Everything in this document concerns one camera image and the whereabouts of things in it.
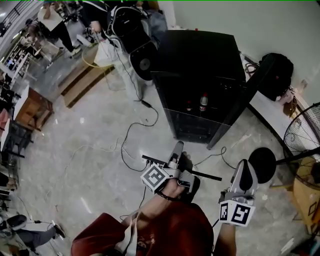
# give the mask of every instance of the person's leg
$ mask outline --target person's leg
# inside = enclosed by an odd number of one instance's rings
[[[63,21],[54,28],[53,32],[62,41],[63,45],[68,49],[69,52],[72,52],[74,50],[69,32]]]
[[[19,229],[16,231],[21,240],[26,246],[37,248],[49,242],[53,237],[57,235],[57,231],[54,227],[47,231],[29,231],[24,229]]]

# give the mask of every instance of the red cloth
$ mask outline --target red cloth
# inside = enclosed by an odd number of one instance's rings
[[[106,254],[125,238],[126,228],[103,213],[73,241],[72,256]],[[138,230],[137,256],[209,256],[212,227],[199,206],[173,202],[147,228]]]

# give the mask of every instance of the black bag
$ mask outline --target black bag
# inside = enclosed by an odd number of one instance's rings
[[[286,56],[278,53],[269,53],[263,56],[259,64],[261,64],[268,55],[273,55],[275,61],[259,85],[258,91],[270,100],[276,101],[276,98],[282,96],[289,88],[294,65]]]

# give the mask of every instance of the white shirt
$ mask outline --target white shirt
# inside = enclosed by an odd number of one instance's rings
[[[38,12],[38,20],[43,23],[47,27],[48,30],[52,31],[60,22],[63,21],[63,19],[60,17],[60,15],[55,11],[55,9],[50,6],[50,17],[47,19],[44,19],[44,16],[46,14],[46,9],[42,8]]]

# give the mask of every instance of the railing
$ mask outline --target railing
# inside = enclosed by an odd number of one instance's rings
[[[32,3],[33,1],[19,1],[19,3],[9,12],[9,14],[4,18],[3,24],[8,30],[10,26],[19,18],[21,13]]]

